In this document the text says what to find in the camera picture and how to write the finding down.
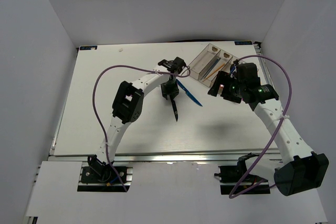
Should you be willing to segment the orange chopstick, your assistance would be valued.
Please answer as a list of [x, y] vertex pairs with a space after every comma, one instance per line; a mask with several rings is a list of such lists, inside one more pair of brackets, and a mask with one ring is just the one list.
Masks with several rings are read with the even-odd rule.
[[226, 65], [226, 63], [223, 63], [222, 65], [220, 65], [217, 69], [215, 69], [209, 76], [207, 76], [203, 82], [207, 79], [209, 79], [212, 75], [214, 75], [217, 71], [221, 70], [224, 66]]

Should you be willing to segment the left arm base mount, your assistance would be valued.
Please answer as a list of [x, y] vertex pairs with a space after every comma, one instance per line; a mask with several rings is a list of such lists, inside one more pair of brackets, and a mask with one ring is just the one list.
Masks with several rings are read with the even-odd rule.
[[131, 185], [130, 167], [101, 162], [97, 156], [88, 156], [87, 165], [81, 169], [78, 192], [125, 193]]

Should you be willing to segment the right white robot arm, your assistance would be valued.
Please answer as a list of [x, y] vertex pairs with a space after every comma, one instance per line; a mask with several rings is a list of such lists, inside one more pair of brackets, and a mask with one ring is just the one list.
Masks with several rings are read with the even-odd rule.
[[235, 171], [217, 174], [222, 182], [232, 177], [238, 179], [229, 193], [230, 198], [238, 196], [236, 190], [241, 182], [250, 181], [255, 176], [274, 183], [284, 196], [320, 187], [329, 166], [326, 155], [317, 154], [303, 140], [282, 107], [276, 90], [270, 84], [261, 84], [254, 63], [235, 63], [232, 68], [235, 74], [224, 71], [217, 74], [208, 94], [248, 104], [271, 134], [282, 162], [265, 158], [264, 152], [241, 156]]

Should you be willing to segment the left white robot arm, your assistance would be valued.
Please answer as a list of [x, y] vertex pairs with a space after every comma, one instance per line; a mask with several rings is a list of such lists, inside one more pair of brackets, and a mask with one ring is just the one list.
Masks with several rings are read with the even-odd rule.
[[[133, 82], [123, 81], [120, 83], [112, 103], [110, 126], [106, 129], [97, 111], [96, 91], [102, 76], [115, 68], [138, 70], [145, 72], [146, 75]], [[110, 178], [116, 150], [126, 129], [140, 117], [144, 98], [156, 87], [161, 87], [162, 97], [171, 102], [175, 119], [178, 120], [178, 111], [174, 99], [179, 94], [177, 78], [187, 77], [188, 75], [183, 75], [185, 71], [190, 74], [190, 68], [185, 61], [176, 57], [174, 60], [161, 60], [152, 70], [115, 65], [104, 69], [99, 74], [93, 87], [92, 107], [103, 132], [103, 141], [98, 152], [88, 157], [89, 167], [93, 170], [93, 176], [98, 181], [104, 182]]]

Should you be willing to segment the blue knife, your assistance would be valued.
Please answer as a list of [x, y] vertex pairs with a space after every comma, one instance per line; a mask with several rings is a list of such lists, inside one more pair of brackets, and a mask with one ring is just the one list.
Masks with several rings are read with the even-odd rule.
[[190, 91], [181, 83], [181, 81], [177, 80], [177, 85], [185, 92], [185, 94], [198, 106], [203, 106], [196, 97], [194, 97]]

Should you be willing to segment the black knife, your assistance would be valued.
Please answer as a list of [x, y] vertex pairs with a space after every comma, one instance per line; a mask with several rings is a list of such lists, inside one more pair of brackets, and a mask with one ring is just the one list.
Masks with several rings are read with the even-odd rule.
[[171, 101], [171, 104], [172, 104], [175, 120], [178, 121], [178, 118], [179, 118], [178, 117], [178, 110], [177, 110], [177, 106], [176, 106], [176, 103], [174, 101], [174, 98], [172, 96], [170, 96], [170, 101]]

